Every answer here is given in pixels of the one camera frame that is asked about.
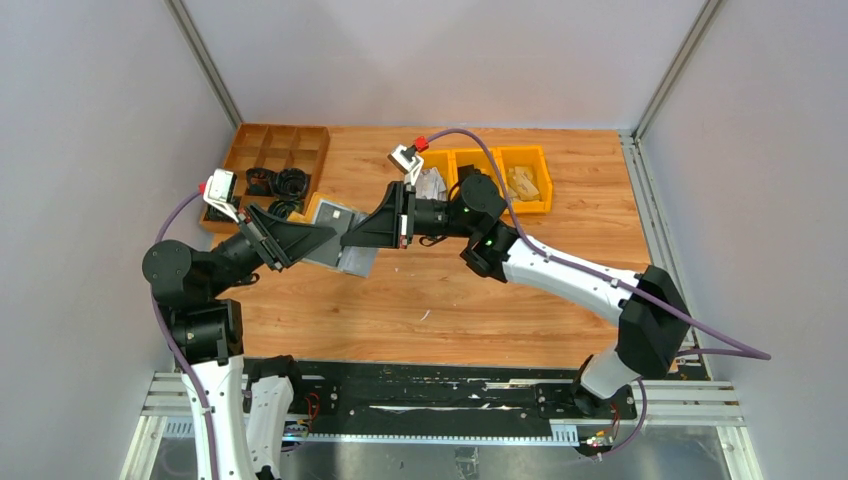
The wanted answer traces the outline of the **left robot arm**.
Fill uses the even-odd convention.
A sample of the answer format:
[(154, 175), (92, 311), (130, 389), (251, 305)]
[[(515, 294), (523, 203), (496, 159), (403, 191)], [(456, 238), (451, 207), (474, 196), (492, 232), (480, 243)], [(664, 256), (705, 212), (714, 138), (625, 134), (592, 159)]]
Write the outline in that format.
[(256, 205), (238, 213), (239, 231), (210, 251), (157, 237), (142, 262), (157, 321), (182, 370), (200, 479), (277, 479), (288, 413), (306, 400), (290, 355), (246, 372), (242, 309), (226, 290), (282, 271), (335, 234), (291, 223)]

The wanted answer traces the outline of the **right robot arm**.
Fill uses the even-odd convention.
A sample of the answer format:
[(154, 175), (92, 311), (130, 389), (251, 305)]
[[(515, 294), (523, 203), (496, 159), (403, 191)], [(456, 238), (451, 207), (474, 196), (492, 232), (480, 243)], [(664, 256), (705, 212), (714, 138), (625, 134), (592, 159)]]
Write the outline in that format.
[(671, 275), (595, 264), (553, 249), (501, 216), (507, 201), (494, 181), (475, 173), (443, 200), (417, 197), (413, 186), (389, 184), (382, 203), (341, 237), (344, 246), (401, 249), (413, 238), (434, 245), (464, 238), (460, 257), (482, 278), (534, 287), (580, 305), (617, 329), (617, 340), (581, 365), (566, 401), (596, 417), (635, 380), (662, 380), (670, 372), (689, 326), (687, 308)]

